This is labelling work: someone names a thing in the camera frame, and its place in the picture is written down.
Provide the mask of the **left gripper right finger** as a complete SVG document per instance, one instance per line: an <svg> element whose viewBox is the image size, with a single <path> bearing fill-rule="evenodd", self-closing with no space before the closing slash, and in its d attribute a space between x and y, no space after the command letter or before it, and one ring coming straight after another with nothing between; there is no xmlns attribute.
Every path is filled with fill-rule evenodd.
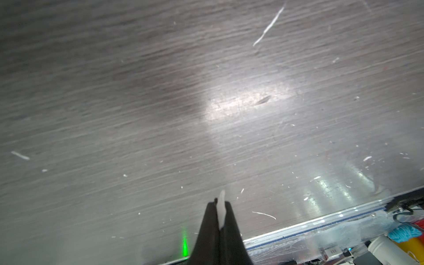
<svg viewBox="0 0 424 265"><path fill-rule="evenodd" d="M252 265L230 202L225 202L224 225L220 228L220 265Z"/></svg>

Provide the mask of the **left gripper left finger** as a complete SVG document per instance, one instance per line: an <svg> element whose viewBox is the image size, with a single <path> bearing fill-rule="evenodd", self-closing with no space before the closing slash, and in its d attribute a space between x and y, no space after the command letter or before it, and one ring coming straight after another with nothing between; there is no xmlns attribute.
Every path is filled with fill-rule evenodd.
<svg viewBox="0 0 424 265"><path fill-rule="evenodd" d="M217 199L206 206L201 228L188 265L218 265L220 263L220 231L216 211Z"/></svg>

